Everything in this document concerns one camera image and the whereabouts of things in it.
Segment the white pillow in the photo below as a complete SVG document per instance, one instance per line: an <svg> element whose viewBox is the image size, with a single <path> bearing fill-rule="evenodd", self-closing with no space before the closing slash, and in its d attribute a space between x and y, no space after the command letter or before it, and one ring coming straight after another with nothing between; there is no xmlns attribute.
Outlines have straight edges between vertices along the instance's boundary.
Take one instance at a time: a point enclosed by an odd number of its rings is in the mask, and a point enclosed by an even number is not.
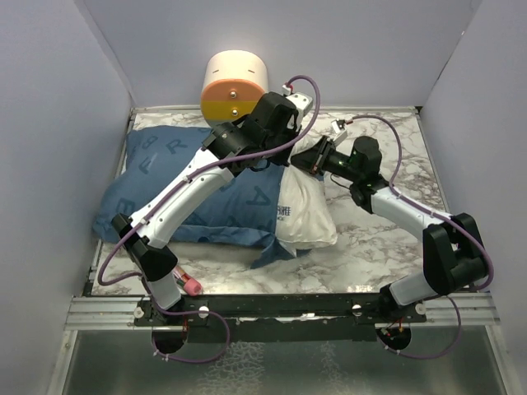
<svg viewBox="0 0 527 395"><path fill-rule="evenodd" d="M277 201L276 237L292 256L336 244L336 225L326 204L324 177L294 165L284 168Z"/></svg>

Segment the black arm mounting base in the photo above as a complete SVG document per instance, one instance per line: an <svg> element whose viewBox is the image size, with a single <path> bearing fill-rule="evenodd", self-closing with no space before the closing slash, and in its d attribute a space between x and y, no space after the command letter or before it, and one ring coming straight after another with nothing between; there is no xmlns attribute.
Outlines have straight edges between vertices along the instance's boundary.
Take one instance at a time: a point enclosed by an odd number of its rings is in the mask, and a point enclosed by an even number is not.
<svg viewBox="0 0 527 395"><path fill-rule="evenodd" d="M134 325L182 332L189 342L373 342L377 325L423 323L423 303L389 311L378 293L183 296L176 314L140 300Z"/></svg>

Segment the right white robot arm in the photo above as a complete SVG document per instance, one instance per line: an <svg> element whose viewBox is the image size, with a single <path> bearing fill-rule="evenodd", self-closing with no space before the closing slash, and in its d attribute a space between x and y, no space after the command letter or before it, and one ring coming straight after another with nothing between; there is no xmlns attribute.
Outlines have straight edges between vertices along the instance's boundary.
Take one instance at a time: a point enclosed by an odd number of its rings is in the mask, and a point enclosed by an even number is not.
<svg viewBox="0 0 527 395"><path fill-rule="evenodd" d="M410 304L448 295L483 279L489 269L478 247L481 237L475 220L464 213L451 216L420 207L413 200L404 201L380 174L381 161L379 144L372 137L356 139L348 156L324 137L291 157L291 163L307 173L346 179L358 207L395 223L422 242L422 269L380 289L380 316L396 322Z"/></svg>

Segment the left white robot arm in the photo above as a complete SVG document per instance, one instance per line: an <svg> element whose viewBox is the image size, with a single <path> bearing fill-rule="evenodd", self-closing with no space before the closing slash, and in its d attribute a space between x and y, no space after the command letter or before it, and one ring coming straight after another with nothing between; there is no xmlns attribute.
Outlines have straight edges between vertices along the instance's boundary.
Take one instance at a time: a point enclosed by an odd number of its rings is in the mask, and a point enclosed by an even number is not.
<svg viewBox="0 0 527 395"><path fill-rule="evenodd" d="M289 86L281 94L264 94L251 113L214 126L192 160L149 203L113 218L118 244L138 265L161 323L176 323L182 313L174 274L178 259L167 246L173 234L199 205L245 170L286 165L312 105L311 97L302 98Z"/></svg>

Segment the round pastel drawer cabinet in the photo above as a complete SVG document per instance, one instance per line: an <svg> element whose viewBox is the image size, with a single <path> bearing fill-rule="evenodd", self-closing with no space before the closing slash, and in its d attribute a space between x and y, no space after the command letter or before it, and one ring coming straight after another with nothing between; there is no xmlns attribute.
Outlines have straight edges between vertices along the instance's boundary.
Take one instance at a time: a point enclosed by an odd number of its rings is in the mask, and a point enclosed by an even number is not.
<svg viewBox="0 0 527 395"><path fill-rule="evenodd" d="M244 50L226 50L208 62L200 109L211 126L233 122L249 114L268 91L268 70L264 61Z"/></svg>

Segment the pink capped small bottle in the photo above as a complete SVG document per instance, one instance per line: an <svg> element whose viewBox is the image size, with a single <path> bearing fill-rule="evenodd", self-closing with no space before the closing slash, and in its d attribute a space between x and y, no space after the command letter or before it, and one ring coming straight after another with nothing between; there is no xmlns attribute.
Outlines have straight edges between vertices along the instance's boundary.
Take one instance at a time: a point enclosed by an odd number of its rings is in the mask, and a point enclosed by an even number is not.
<svg viewBox="0 0 527 395"><path fill-rule="evenodd" d="M203 293L201 284L191 277L183 268L176 266L173 270L176 283L184 290L187 295L197 296Z"/></svg>

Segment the aluminium frame rail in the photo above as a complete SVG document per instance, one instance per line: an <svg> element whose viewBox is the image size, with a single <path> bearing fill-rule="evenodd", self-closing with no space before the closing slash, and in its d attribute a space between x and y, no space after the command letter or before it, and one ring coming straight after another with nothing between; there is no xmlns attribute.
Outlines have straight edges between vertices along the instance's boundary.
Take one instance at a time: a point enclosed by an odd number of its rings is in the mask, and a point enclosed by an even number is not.
<svg viewBox="0 0 527 395"><path fill-rule="evenodd" d="M66 329L126 330L135 328L135 310L146 296L75 297L71 301ZM407 317L403 325L408 328L454 327L457 318L464 326L496 326L501 323L497 307L489 293L456 293L424 303L426 320L412 323Z"/></svg>

